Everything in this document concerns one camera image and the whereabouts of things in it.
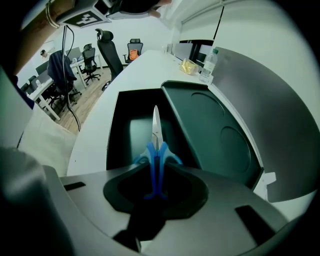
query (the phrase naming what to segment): wooden floor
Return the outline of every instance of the wooden floor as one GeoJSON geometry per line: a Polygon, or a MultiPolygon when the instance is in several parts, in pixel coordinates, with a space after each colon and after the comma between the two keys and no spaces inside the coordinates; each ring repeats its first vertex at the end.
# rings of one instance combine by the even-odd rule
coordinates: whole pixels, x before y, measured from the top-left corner
{"type": "MultiPolygon", "coordinates": [[[[100,69],[94,72],[95,74],[101,74],[100,69]]],[[[78,117],[81,126],[87,119],[88,114],[90,113],[91,109],[103,93],[101,88],[103,85],[106,84],[107,81],[111,80],[111,73],[109,68],[104,68],[103,73],[101,74],[100,80],[94,79],[93,81],[90,80],[87,85],[87,88],[84,88],[83,85],[78,85],[77,89],[82,93],[82,95],[76,95],[74,99],[77,101],[77,104],[72,104],[72,109],[75,112],[76,116],[78,117]]],[[[60,121],[56,120],[55,122],[73,134],[78,134],[78,126],[76,120],[72,113],[65,107],[64,112],[58,113],[57,108],[54,108],[54,111],[58,114],[61,118],[60,121]]]]}

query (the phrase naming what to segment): water bottle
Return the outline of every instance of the water bottle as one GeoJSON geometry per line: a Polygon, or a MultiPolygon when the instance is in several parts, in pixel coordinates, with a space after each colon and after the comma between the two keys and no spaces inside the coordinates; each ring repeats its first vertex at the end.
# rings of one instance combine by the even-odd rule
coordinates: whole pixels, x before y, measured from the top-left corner
{"type": "Polygon", "coordinates": [[[212,74],[212,71],[214,71],[215,66],[218,61],[218,50],[213,49],[212,52],[210,52],[204,60],[204,67],[202,69],[202,72],[199,76],[199,80],[203,83],[207,83],[209,80],[210,75],[212,74]]]}
{"type": "Polygon", "coordinates": [[[35,81],[35,83],[36,83],[36,86],[38,86],[38,87],[40,87],[40,86],[41,86],[41,83],[40,83],[40,81],[39,81],[39,80],[36,80],[36,81],[35,81]]]}

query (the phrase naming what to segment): clothing on chair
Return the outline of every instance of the clothing on chair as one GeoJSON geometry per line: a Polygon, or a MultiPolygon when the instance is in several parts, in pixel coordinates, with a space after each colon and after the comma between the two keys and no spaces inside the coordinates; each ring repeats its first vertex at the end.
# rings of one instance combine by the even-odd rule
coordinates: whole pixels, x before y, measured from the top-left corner
{"type": "Polygon", "coordinates": [[[140,41],[140,38],[131,38],[130,42],[127,44],[128,47],[128,58],[126,59],[126,54],[123,54],[125,63],[130,64],[134,61],[137,57],[141,55],[142,47],[144,44],[140,41]]]}
{"type": "MultiPolygon", "coordinates": [[[[65,63],[64,63],[65,76],[66,76],[66,80],[73,85],[74,80],[77,80],[77,78],[75,77],[70,67],[70,64],[71,64],[70,59],[66,57],[65,63]]],[[[48,72],[48,75],[54,81],[54,83],[58,86],[58,88],[61,91],[64,91],[65,78],[64,78],[63,66],[62,66],[62,50],[58,50],[53,54],[51,54],[48,62],[47,72],[48,72]]]]}
{"type": "Polygon", "coordinates": [[[138,58],[138,50],[130,50],[130,60],[134,61],[136,58],[138,58]]]}

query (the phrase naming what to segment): plastic wrapper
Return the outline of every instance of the plastic wrapper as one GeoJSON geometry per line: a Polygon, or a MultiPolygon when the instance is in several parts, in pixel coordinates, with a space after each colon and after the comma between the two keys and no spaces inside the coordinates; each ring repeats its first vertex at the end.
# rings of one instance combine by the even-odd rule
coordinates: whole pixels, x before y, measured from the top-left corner
{"type": "Polygon", "coordinates": [[[198,66],[190,59],[184,59],[180,64],[180,70],[188,75],[194,75],[198,72],[198,66]]]}

